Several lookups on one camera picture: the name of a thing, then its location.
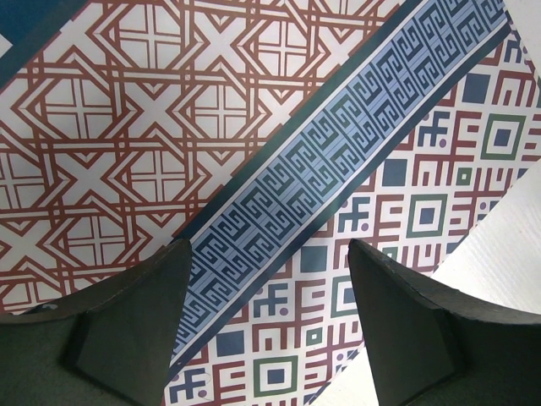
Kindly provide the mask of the patterned cloth placemat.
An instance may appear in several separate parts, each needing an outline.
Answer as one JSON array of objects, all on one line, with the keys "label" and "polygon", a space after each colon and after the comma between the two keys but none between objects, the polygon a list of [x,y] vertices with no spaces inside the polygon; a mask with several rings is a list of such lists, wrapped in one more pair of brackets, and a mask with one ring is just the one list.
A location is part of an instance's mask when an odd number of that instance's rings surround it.
[{"label": "patterned cloth placemat", "polygon": [[[4,1],[1,310],[152,255],[399,1]],[[310,405],[363,347],[361,238],[430,274],[540,157],[540,79],[515,31],[167,384],[166,405]]]}]

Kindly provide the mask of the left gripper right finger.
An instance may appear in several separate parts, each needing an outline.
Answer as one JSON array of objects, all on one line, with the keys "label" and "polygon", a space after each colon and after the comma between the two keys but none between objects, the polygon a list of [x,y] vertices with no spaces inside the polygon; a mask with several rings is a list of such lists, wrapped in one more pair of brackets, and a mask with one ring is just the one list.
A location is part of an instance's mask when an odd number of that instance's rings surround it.
[{"label": "left gripper right finger", "polygon": [[538,405],[540,317],[462,293],[360,239],[352,287],[381,405]]}]

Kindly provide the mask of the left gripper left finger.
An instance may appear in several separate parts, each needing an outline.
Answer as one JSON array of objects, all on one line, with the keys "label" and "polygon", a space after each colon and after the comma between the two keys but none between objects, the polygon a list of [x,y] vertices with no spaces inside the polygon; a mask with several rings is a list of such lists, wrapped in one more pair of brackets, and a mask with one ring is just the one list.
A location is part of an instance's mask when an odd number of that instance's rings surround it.
[{"label": "left gripper left finger", "polygon": [[189,285],[180,239],[123,272],[1,316],[3,405],[159,405]]}]

